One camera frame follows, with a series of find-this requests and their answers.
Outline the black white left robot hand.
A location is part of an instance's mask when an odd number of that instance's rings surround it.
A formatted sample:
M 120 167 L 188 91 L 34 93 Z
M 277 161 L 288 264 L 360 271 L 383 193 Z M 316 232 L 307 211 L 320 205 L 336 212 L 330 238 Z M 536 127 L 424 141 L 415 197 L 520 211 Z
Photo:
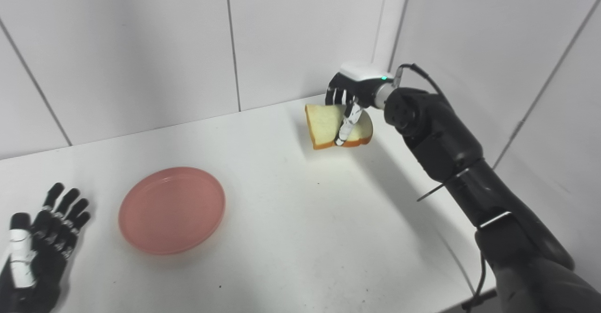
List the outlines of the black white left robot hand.
M 3 313 L 50 313 L 62 293 L 66 272 L 81 234 L 92 215 L 77 188 L 56 183 L 32 218 L 15 213 L 9 223 L 8 255 L 1 270 Z

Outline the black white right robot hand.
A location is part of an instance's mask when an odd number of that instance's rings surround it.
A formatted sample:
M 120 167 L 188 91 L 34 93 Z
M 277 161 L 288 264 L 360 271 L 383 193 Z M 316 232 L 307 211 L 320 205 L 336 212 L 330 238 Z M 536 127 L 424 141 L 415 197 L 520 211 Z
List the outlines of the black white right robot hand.
M 344 105 L 343 119 L 333 140 L 343 146 L 369 107 L 383 109 L 394 89 L 393 77 L 372 65 L 344 63 L 328 84 L 325 104 Z

